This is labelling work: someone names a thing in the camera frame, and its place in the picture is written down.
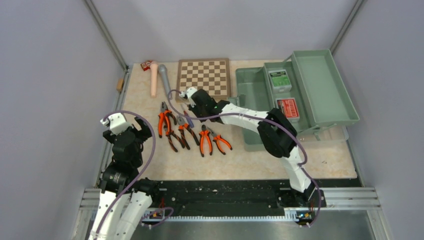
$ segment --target screwdriver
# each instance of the screwdriver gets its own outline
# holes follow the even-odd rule
[[[190,126],[190,128],[194,128],[195,127],[195,125],[193,124],[193,122],[192,122],[192,120],[190,119],[190,118],[188,118],[187,116],[189,116],[189,114],[186,112],[186,110],[184,109],[184,104],[183,103],[181,103],[181,108],[182,108],[182,111],[183,111],[183,113],[184,113],[184,116],[185,116],[185,119],[187,119],[187,123],[188,123],[188,125]]]

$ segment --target gray floor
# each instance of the gray floor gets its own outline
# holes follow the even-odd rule
[[[324,211],[316,224],[293,222],[166,222],[139,226],[131,240],[374,240],[366,211]]]

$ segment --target red snack packet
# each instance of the red snack packet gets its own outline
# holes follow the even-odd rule
[[[140,64],[141,68],[143,69],[143,71],[149,70],[150,69],[150,64],[152,63],[153,60],[147,60],[145,62],[143,62],[142,64]]]

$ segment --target wooden chessboard frame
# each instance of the wooden chessboard frame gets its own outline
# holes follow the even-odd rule
[[[176,78],[176,89],[178,91],[184,91],[185,89],[180,89],[181,83],[181,70],[183,63],[191,63],[191,62],[225,62],[225,73],[226,73],[226,95],[210,95],[215,100],[226,100],[231,97],[231,74],[230,74],[230,59],[229,58],[199,58],[199,59],[181,59],[178,61],[178,75]],[[182,102],[179,96],[175,99],[177,102]]]

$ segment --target gray handle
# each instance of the gray handle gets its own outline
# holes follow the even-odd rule
[[[166,96],[171,91],[170,81],[168,80],[167,67],[161,64],[159,65],[159,67],[157,67],[157,70],[159,71],[160,76],[162,77],[163,88],[165,89],[165,96]]]

